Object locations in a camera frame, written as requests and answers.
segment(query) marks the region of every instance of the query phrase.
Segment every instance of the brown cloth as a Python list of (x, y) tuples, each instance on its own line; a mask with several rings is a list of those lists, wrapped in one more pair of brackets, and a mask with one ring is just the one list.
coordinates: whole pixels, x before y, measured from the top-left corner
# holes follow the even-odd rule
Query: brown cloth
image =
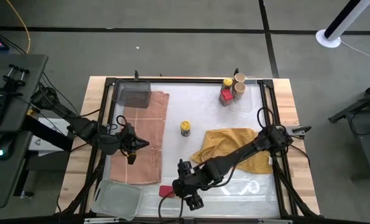
[(133, 165), (127, 164), (127, 158), (120, 151), (112, 155), (111, 180), (144, 185), (161, 182), (161, 149), (168, 100), (168, 93), (153, 91), (146, 109), (124, 108), (123, 115), (135, 127), (136, 135), (149, 141), (150, 145), (136, 151)]
[[(201, 163), (217, 156), (225, 156), (239, 147), (251, 142), (257, 136), (249, 128), (226, 128), (205, 132), (203, 146), (200, 151), (190, 158)], [(269, 151), (261, 151), (240, 162), (236, 168), (252, 174), (271, 174), (272, 166), (269, 165)]]

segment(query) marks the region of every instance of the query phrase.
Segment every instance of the white pole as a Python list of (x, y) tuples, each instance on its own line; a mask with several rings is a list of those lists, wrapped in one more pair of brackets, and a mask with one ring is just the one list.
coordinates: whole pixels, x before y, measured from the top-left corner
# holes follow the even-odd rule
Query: white pole
[(324, 47), (338, 47), (342, 33), (369, 5), (370, 0), (350, 0), (326, 30), (316, 33), (317, 42)]

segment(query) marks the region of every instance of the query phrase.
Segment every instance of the yellow can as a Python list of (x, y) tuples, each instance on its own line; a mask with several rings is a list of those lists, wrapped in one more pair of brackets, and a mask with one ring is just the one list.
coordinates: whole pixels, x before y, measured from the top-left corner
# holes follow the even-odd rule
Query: yellow can
[(233, 80), (231, 78), (225, 78), (222, 82), (221, 90), (229, 90), (233, 84)]
[(185, 137), (190, 135), (190, 122), (189, 121), (182, 121), (182, 123), (180, 123), (180, 134)]

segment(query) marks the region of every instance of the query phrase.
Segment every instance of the floor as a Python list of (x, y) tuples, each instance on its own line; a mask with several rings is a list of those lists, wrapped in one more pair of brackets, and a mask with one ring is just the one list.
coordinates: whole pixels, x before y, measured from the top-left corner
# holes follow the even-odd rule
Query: floor
[[(137, 70), (141, 76), (161, 73), (223, 77), (238, 67), (254, 77), (289, 78), (300, 122), (313, 127), (305, 144), (321, 214), (370, 222), (370, 180), (349, 179), (352, 173), (364, 169), (365, 164), (359, 159), (362, 155), (347, 123), (330, 124), (327, 120), (370, 86), (370, 58), (343, 44), (337, 49), (325, 49), (311, 34), (261, 32), (267, 25), (270, 30), (298, 30), (306, 34), (301, 31), (325, 29), (347, 0), (11, 2), (29, 27), (92, 28), (31, 32), (30, 52), (49, 56), (45, 72), (78, 110), (90, 75), (132, 75)], [(262, 22), (260, 3), (266, 7), (268, 24)], [(21, 26), (2, 0), (0, 26)], [(103, 28), (172, 30), (124, 32)], [(183, 33), (175, 30), (178, 28), (237, 31)], [(348, 30), (370, 30), (370, 6)], [(24, 32), (2, 33), (22, 48), (27, 47)], [(271, 37), (271, 42), (266, 42), (266, 37)], [(343, 35), (343, 40), (370, 54), (370, 35)], [(37, 174), (30, 181), (37, 194), (32, 201), (12, 199), (7, 208), (0, 210), (0, 218), (53, 213), (63, 175), (55, 173), (51, 174), (53, 178), (45, 178), (46, 175), (49, 174)]]

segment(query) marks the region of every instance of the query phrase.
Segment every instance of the red block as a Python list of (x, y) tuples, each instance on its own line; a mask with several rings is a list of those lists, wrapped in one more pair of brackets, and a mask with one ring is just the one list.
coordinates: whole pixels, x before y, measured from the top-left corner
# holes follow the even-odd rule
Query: red block
[(168, 197), (173, 198), (175, 197), (175, 194), (173, 193), (173, 188), (172, 186), (167, 186), (167, 185), (161, 185), (160, 186), (160, 192), (159, 195), (160, 197), (165, 197), (166, 195), (170, 194)]

